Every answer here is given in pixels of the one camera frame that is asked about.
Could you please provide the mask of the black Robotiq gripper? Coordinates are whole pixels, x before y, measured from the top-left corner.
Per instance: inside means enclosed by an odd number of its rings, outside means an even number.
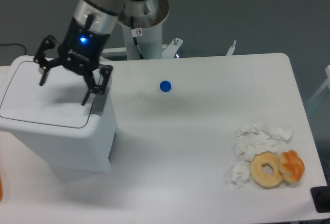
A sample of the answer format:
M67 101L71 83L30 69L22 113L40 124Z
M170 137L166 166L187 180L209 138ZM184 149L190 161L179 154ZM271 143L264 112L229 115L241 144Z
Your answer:
M34 62L39 65L41 71L40 86L47 80L50 69L64 66L66 69L82 75L87 84L87 92L82 100L84 106L90 94L104 94L108 85L113 66L99 65L99 57L109 34L98 34L91 30L95 17L88 17L85 24L79 24L72 19L63 42L59 42L54 36L45 37L34 55ZM51 60L46 59L46 52L58 47L59 57ZM93 71L98 68L101 74L101 83L95 82Z

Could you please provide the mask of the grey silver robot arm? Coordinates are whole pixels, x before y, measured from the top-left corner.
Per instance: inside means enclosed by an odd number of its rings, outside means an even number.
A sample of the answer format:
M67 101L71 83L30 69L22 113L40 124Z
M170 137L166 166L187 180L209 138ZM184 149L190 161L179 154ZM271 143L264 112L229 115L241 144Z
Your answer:
M129 60L161 59L168 14L168 0L79 0L64 40L45 37L34 56L40 84L50 69L62 66L84 78L87 94L104 94L112 67L100 56L115 25L122 26Z

